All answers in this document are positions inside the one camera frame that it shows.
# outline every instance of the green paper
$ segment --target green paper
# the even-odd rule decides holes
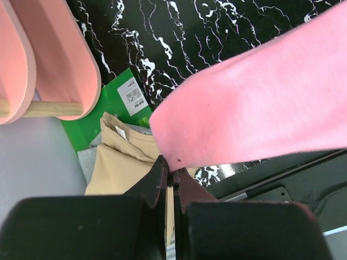
[[[152,110],[148,104],[130,116],[127,107],[117,91],[119,87],[124,86],[123,84],[133,77],[131,70],[127,69],[102,88],[97,105],[87,116],[74,121],[61,121],[76,152],[86,149],[100,133],[100,118],[104,112],[117,115],[119,120],[124,123],[149,128],[149,117],[152,114]]]

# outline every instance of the gray fabric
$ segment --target gray fabric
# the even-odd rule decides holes
[[[142,126],[129,125],[127,123],[126,125],[141,134],[152,134],[152,131],[148,128]],[[77,152],[78,160],[80,162],[87,184],[89,184],[92,180],[95,161],[97,159],[97,146],[99,144],[101,144],[101,133],[94,138],[94,140],[90,143],[88,149]]]
[[[172,236],[170,245],[166,247],[166,260],[176,259],[175,234]]]
[[[98,149],[97,147],[92,147],[92,148],[77,152],[78,160],[80,161],[80,165],[81,165],[83,174],[86,178],[87,185],[92,180],[94,165],[97,159],[97,149]]]

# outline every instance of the pink fabric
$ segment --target pink fabric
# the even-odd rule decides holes
[[[347,1],[184,81],[150,125],[172,171],[347,147]]]

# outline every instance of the black marble surface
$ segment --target black marble surface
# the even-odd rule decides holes
[[[102,83],[130,67],[152,109],[190,75],[341,1],[67,0],[99,64]],[[207,186],[259,163],[204,167],[196,179]]]

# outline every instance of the white label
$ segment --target white label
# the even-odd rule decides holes
[[[125,132],[123,129],[119,128],[118,126],[115,126],[115,130],[117,131],[117,133],[123,137],[127,142],[129,142],[128,138],[125,135]]]
[[[148,106],[148,103],[134,77],[121,85],[117,91],[130,116]]]

